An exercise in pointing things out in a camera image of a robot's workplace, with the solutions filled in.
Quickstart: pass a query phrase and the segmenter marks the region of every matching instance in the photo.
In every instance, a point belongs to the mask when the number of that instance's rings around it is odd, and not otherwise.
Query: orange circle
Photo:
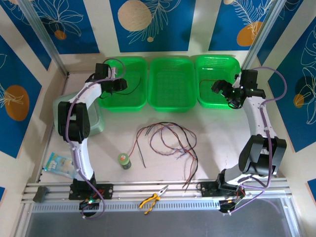
[[[60,30],[55,31],[54,35],[59,40],[65,40],[67,38],[67,35],[65,34],[65,32],[60,31]]]
[[[260,30],[261,25],[261,21],[256,21],[253,22],[251,25],[242,28],[242,30],[238,33],[237,43],[240,46],[251,46]]]
[[[302,107],[304,105],[304,96],[301,94],[295,95],[293,102],[297,108]]]
[[[19,99],[20,103],[18,103],[15,102],[14,99],[11,99],[9,95],[6,96],[4,94],[4,96],[9,99],[5,103],[6,113],[15,121],[23,121],[28,115],[30,108],[30,99],[27,91],[19,85],[12,85],[5,91],[5,93],[9,93],[15,97],[23,96]]]

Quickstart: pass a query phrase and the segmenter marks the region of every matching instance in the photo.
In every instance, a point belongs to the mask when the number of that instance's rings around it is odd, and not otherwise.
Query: beige circle
[[[152,22],[152,14],[143,2],[128,0],[118,10],[118,21],[128,31],[141,31]]]
[[[235,1],[235,0],[223,0],[224,4],[226,4],[226,5],[233,3],[233,1]]]
[[[15,4],[15,5],[17,5],[18,4],[18,2],[16,1],[16,0],[9,0],[11,3],[13,3],[13,4]]]

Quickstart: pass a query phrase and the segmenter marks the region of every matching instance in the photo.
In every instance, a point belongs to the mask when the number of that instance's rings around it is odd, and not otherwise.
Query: metal pole
[[[41,22],[38,14],[32,6],[32,3],[28,0],[17,0],[21,11],[23,12],[25,18],[30,23],[33,28],[35,34],[41,41],[42,45],[46,49],[48,55],[52,60],[56,63],[57,67],[61,70],[64,75],[67,75],[67,70],[65,65],[63,64],[61,58],[59,57],[59,53],[51,40],[48,32],[46,31],[43,23]]]
[[[251,69],[252,62],[256,58],[259,50],[261,49],[264,41],[266,40],[272,26],[277,20],[278,15],[280,14],[286,0],[271,0],[274,1],[271,6],[267,17],[265,18],[253,44],[251,45],[245,61],[242,64],[242,69]]]

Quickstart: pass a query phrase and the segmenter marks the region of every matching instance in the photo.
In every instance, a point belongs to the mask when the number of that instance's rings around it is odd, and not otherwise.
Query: pliers
[[[151,200],[154,200],[152,206],[149,208],[148,211],[145,212],[145,215],[147,215],[147,214],[153,209],[154,205],[156,204],[156,201],[160,200],[160,196],[161,196],[164,192],[166,192],[168,186],[169,186],[169,185],[163,187],[162,189],[160,189],[160,191],[159,191],[158,193],[154,193],[151,197],[149,197],[149,198],[143,200],[143,201],[140,203],[139,208],[142,208],[145,203],[147,203],[147,202],[149,202],[149,201],[151,201]]]

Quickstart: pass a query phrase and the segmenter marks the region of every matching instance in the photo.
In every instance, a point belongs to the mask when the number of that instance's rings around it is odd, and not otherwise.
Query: plastic basket
[[[150,64],[148,103],[160,112],[186,112],[197,102],[193,63],[157,58]]]
[[[211,90],[217,80],[233,84],[240,73],[237,59],[226,55],[202,55],[196,59],[197,100],[205,108],[229,109],[224,96]]]
[[[123,78],[127,81],[127,89],[113,95],[104,92],[99,104],[111,112],[139,111],[147,102],[147,62],[140,57],[120,57],[119,60],[126,66]],[[106,63],[118,69],[117,76],[123,72],[123,67],[118,61],[110,60]]]

